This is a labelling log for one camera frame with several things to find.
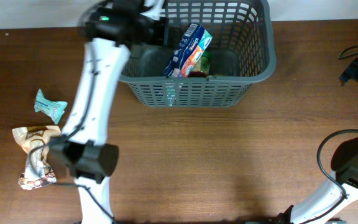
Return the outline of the Kleenex tissue multipack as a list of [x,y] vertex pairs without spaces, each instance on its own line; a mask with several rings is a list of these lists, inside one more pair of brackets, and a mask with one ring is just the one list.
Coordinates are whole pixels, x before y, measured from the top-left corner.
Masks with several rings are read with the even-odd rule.
[[213,36],[200,24],[191,23],[183,34],[178,47],[163,70],[165,77],[187,78],[193,71]]

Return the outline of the green lid spice jar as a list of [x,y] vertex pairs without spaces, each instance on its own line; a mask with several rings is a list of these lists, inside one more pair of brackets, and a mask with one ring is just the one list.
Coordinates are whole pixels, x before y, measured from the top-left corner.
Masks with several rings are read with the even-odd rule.
[[207,77],[209,75],[210,68],[210,54],[208,51],[204,51],[201,58],[198,60],[193,70],[188,75],[189,78],[195,77]]

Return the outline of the teal wet wipes packet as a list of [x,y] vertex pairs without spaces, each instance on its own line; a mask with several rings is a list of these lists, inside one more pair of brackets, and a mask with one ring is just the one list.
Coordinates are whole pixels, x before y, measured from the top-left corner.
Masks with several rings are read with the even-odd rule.
[[67,107],[65,101],[50,101],[44,97],[41,89],[38,90],[34,101],[34,110],[36,113],[39,111],[49,116],[54,124],[58,124]]

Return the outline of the grey plastic basket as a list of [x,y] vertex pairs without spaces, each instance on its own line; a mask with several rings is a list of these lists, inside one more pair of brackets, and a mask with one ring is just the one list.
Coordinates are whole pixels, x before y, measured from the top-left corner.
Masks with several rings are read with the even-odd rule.
[[175,45],[134,45],[120,77],[138,100],[153,107],[230,107],[277,65],[270,7],[266,0],[167,1],[161,16],[175,33],[174,44],[191,23],[213,37],[205,78],[165,77]]

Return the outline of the beige Pantree snack bag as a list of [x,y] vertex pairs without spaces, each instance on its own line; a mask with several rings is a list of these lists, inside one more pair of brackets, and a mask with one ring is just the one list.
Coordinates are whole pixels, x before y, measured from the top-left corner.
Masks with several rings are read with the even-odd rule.
[[59,136],[60,128],[55,125],[31,126],[12,129],[15,142],[27,153],[25,171],[19,176],[18,184],[23,190],[34,190],[54,184],[57,179],[47,162],[51,137]]

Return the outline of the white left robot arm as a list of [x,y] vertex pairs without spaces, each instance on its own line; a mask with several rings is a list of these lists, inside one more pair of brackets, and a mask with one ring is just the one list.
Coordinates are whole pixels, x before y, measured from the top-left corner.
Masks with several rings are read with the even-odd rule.
[[108,144],[108,122],[132,44],[167,43],[168,24],[157,1],[100,1],[78,21],[85,42],[80,83],[70,115],[49,151],[67,166],[80,194],[82,223],[115,223],[109,181],[119,148]]

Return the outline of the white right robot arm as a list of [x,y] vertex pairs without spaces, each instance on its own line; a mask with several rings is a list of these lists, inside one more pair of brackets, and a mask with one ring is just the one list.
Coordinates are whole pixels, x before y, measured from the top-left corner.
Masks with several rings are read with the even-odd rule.
[[327,180],[307,199],[279,214],[275,223],[327,223],[344,207],[358,200],[358,137],[337,147],[331,159],[331,173],[321,162],[326,143],[343,134],[358,134],[358,129],[343,129],[324,138],[316,160]]

